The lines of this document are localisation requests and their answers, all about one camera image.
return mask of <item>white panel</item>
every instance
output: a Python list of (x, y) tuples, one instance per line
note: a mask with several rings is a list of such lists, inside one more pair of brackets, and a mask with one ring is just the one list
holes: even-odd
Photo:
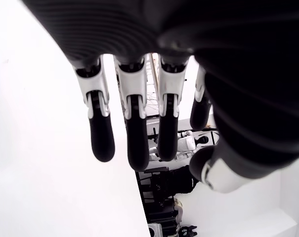
[(87, 107), (61, 50), (21, 3), (0, 6), (1, 237), (149, 236), (113, 57), (104, 59), (109, 163), (93, 156)]
[(298, 223), (299, 237), (299, 160), (281, 172), (281, 208)]

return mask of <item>metal rod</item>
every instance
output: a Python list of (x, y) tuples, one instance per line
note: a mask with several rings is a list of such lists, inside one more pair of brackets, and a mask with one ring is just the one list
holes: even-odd
[(155, 91), (156, 91), (156, 95), (158, 95), (158, 74), (157, 74), (156, 67), (155, 67), (153, 53), (149, 53), (148, 55), (149, 55), (150, 67), (151, 67), (151, 71), (152, 71), (152, 75), (153, 75), (153, 79), (154, 79)]

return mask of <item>robotic hand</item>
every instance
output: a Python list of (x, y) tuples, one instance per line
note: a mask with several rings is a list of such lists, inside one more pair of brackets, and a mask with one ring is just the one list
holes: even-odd
[(23, 2), (74, 67), (98, 160), (109, 161), (115, 153), (102, 60), (110, 53), (126, 109), (129, 163), (136, 171), (148, 164), (148, 52), (160, 55), (162, 160), (173, 159), (177, 150), (178, 105), (191, 55), (200, 64), (191, 126), (204, 128), (212, 103), (221, 134), (216, 146), (192, 157), (190, 170), (198, 180), (231, 192), (299, 158), (298, 0)]

